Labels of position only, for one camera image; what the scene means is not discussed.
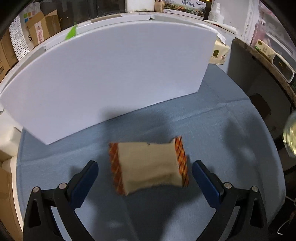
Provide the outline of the white dotted paper bag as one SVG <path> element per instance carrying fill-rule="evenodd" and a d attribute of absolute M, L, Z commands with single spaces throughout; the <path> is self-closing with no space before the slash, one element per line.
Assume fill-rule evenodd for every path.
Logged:
<path fill-rule="evenodd" d="M 33 48 L 33 40 L 26 27 L 26 23 L 41 11 L 40 3 L 30 3 L 24 8 L 9 26 L 11 43 L 16 54 L 16 58 L 20 61 Z"/>

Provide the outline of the long printed landscape box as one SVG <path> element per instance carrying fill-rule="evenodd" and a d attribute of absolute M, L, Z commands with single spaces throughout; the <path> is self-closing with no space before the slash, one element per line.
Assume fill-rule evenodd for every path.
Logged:
<path fill-rule="evenodd" d="M 203 20 L 206 3 L 198 0 L 165 1 L 163 12 Z"/>

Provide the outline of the white styrofoam box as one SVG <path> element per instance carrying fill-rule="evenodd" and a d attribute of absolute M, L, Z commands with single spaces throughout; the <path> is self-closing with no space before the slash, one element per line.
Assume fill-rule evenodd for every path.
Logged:
<path fill-rule="evenodd" d="M 125 11 L 154 11 L 155 0 L 125 0 Z"/>

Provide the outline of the white spray bottle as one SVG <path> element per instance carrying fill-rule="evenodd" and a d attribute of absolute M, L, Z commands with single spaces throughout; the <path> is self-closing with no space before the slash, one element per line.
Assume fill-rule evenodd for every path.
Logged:
<path fill-rule="evenodd" d="M 222 24 L 223 21 L 224 21 L 224 16 L 221 15 L 220 10 L 221 10 L 220 3 L 214 2 L 212 4 L 212 8 L 211 8 L 211 10 L 209 12 L 208 20 L 219 23 L 219 24 Z"/>

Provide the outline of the beige orange-edged snack packet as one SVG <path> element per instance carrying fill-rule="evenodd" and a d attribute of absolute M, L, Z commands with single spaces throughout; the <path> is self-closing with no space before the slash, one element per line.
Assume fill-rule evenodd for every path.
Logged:
<path fill-rule="evenodd" d="M 116 192 L 127 196 L 159 185 L 187 187 L 189 171 L 181 136 L 164 144 L 109 143 L 111 173 Z"/>

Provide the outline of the white storage box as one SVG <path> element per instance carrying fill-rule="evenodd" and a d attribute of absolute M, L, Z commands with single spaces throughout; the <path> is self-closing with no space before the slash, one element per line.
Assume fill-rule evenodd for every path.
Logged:
<path fill-rule="evenodd" d="M 9 72 L 1 104 L 45 144 L 198 91 L 217 31 L 166 14 L 105 16 L 39 44 Z"/>

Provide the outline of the wooden side table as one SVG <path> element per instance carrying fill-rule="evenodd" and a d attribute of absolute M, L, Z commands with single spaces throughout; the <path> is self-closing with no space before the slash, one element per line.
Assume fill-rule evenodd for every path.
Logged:
<path fill-rule="evenodd" d="M 287 118 L 295 110 L 292 88 L 253 47 L 237 37 L 231 43 L 227 74 L 250 97 L 271 136 L 281 136 Z"/>

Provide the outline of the cream sofa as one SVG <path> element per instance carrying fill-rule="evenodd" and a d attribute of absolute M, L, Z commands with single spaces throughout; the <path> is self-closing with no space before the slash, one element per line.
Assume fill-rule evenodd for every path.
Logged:
<path fill-rule="evenodd" d="M 22 126 L 1 105 L 1 167 L 18 154 Z"/>

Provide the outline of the large brown cardboard box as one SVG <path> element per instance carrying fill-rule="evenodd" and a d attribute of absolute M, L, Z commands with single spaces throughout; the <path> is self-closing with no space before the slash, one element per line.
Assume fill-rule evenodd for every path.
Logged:
<path fill-rule="evenodd" d="M 0 82 L 18 62 L 11 43 L 9 30 L 6 30 L 0 42 Z"/>

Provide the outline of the small open cardboard box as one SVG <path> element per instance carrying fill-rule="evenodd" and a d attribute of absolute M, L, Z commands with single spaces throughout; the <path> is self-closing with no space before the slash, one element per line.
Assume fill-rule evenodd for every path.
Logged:
<path fill-rule="evenodd" d="M 61 32 L 57 10 L 46 16 L 42 11 L 38 12 L 26 23 L 26 27 L 32 37 L 34 47 Z"/>

